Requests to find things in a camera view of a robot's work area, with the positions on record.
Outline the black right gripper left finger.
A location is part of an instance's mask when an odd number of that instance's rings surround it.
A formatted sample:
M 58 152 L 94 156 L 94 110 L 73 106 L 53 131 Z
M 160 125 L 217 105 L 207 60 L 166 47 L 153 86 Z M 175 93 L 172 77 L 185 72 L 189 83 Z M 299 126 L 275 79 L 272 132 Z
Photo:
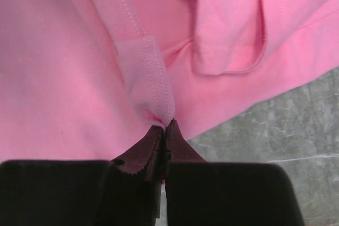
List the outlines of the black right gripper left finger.
M 1 225 L 154 225 L 164 131 L 113 160 L 1 163 Z

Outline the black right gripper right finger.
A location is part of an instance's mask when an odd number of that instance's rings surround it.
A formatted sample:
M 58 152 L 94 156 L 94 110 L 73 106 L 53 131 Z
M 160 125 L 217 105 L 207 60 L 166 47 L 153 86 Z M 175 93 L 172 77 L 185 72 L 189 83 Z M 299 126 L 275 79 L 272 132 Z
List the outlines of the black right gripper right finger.
M 166 133 L 168 225 L 303 225 L 290 178 L 275 164 L 207 162 L 183 138 Z

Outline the pink t-shirt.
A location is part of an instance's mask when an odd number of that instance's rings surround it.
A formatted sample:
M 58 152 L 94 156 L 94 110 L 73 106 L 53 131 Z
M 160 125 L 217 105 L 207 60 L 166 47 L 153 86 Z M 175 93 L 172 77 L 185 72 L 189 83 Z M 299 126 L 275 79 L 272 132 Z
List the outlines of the pink t-shirt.
M 1 160 L 112 159 L 338 66 L 338 0 L 1 0 Z

